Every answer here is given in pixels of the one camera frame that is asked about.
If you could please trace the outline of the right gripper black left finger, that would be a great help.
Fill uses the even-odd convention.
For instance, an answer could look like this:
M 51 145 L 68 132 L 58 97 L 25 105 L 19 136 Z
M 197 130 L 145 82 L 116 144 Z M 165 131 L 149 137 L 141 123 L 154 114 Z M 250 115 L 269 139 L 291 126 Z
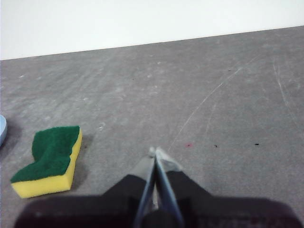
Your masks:
M 99 195 L 63 196 L 29 203 L 16 228 L 130 228 L 152 180 L 155 149 Z

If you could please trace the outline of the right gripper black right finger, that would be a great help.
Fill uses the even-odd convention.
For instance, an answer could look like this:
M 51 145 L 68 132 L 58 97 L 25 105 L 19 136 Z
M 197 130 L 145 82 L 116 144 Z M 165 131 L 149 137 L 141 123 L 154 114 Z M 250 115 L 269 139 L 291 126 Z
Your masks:
M 155 151 L 161 187 L 170 199 L 168 208 L 186 228 L 295 228 L 290 206 L 275 200 L 222 197 L 207 192 L 181 165 L 158 147 Z

